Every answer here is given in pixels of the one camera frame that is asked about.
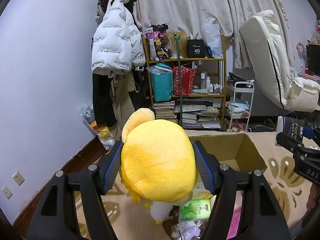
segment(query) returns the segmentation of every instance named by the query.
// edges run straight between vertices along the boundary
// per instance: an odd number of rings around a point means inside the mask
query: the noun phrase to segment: white rolling cart
[[[245,84],[245,85],[252,85],[252,88],[240,88],[237,87],[237,85],[239,84]],[[231,124],[232,124],[232,120],[233,119],[247,119],[247,125],[245,127],[245,131],[247,131],[248,128],[248,123],[249,123],[249,119],[251,116],[251,107],[252,107],[252,102],[253,102],[253,93],[254,93],[254,84],[251,82],[236,82],[235,86],[228,86],[232,91],[233,91],[233,107],[232,107],[232,111],[230,111],[229,109],[226,108],[228,115],[230,116],[231,120],[230,120],[230,124],[229,124],[229,132],[232,132],[231,129]],[[251,102],[250,102],[250,109],[249,109],[249,115],[245,116],[245,115],[239,115],[236,113],[233,113],[233,108],[235,105],[235,99],[236,99],[236,93],[251,93]]]

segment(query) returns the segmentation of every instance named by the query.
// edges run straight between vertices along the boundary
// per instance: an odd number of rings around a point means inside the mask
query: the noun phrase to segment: green package
[[[211,212],[209,199],[191,200],[179,207],[179,221],[205,220]]]

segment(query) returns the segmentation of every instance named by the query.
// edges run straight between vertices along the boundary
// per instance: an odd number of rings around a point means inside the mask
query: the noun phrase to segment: metal screw
[[[57,176],[57,177],[61,177],[62,175],[63,175],[63,171],[57,171],[57,172],[56,172],[56,176]]]
[[[223,171],[226,171],[227,169],[229,169],[229,166],[223,163],[220,165],[220,169],[222,169]]]
[[[91,164],[88,169],[89,171],[95,171],[98,168],[98,166],[96,164]]]
[[[253,172],[256,176],[260,177],[262,175],[262,172],[259,170],[254,170]]]

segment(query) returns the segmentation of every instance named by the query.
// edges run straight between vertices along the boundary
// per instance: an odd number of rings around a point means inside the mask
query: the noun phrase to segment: jacket
[[[123,75],[146,62],[141,32],[132,14],[124,6],[130,0],[109,0],[102,23],[98,26],[92,47],[93,73]]]

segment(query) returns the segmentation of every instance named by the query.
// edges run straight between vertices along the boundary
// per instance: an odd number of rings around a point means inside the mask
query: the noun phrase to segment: red floral bag
[[[173,70],[173,91],[175,95],[179,95],[179,67],[174,66]],[[197,74],[196,69],[181,67],[181,79],[182,79],[182,95],[188,96],[192,92],[193,83]]]

